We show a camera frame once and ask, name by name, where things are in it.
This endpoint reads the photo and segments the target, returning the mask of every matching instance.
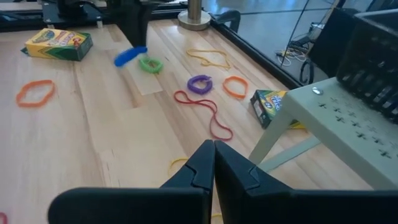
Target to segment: purple rubber band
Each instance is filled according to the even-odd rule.
[[[207,85],[204,88],[198,88],[193,85],[195,82],[200,81],[206,82]],[[211,81],[211,77],[208,77],[207,75],[197,75],[188,80],[187,87],[192,92],[203,95],[208,93],[213,88],[213,82]]]

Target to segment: blue object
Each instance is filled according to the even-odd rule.
[[[147,47],[133,47],[125,50],[124,52],[116,56],[116,58],[114,59],[114,65],[116,67],[122,67],[124,64],[137,57],[139,54],[146,53],[147,51]]]

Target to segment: yellow crayon box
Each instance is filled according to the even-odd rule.
[[[92,45],[90,34],[46,28],[30,38],[22,51],[31,57],[80,61]]]
[[[286,91],[256,90],[250,101],[262,128],[267,128],[273,117],[280,110],[282,98],[285,94]],[[290,125],[290,128],[303,129],[304,126],[295,120]]]

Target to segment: light green plastic stand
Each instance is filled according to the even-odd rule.
[[[293,119],[314,137],[261,164]],[[374,189],[398,187],[398,126],[349,94],[335,78],[289,91],[249,160],[270,171],[320,142]]]

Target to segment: wooden table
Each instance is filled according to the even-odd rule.
[[[14,5],[26,8],[23,3]],[[163,184],[170,161],[191,156],[211,138],[210,111],[180,105],[172,97],[174,91],[186,90],[194,75],[213,77],[214,89],[205,98],[217,102],[221,122],[234,131],[228,144],[246,157],[263,133],[249,98],[256,89],[286,90],[213,29],[192,32],[176,21],[150,22],[149,56],[164,63],[156,76],[143,72],[136,60],[122,69],[113,65],[115,55],[131,47],[116,26],[79,30],[89,32],[94,42],[82,62],[24,55],[20,49],[37,31],[0,33],[0,211],[7,213],[9,223],[45,223],[51,200],[74,187]],[[188,48],[223,50],[234,68],[202,67],[186,55]],[[218,55],[207,56],[223,62]],[[249,82],[244,100],[223,91],[222,82],[230,75]],[[55,82],[55,96],[39,109],[17,107],[14,98],[21,86],[41,79]],[[240,90],[239,85],[231,86]],[[287,131],[268,157],[307,137],[305,131]],[[271,175],[300,189],[370,188],[324,146]],[[220,211],[216,194],[213,210]]]

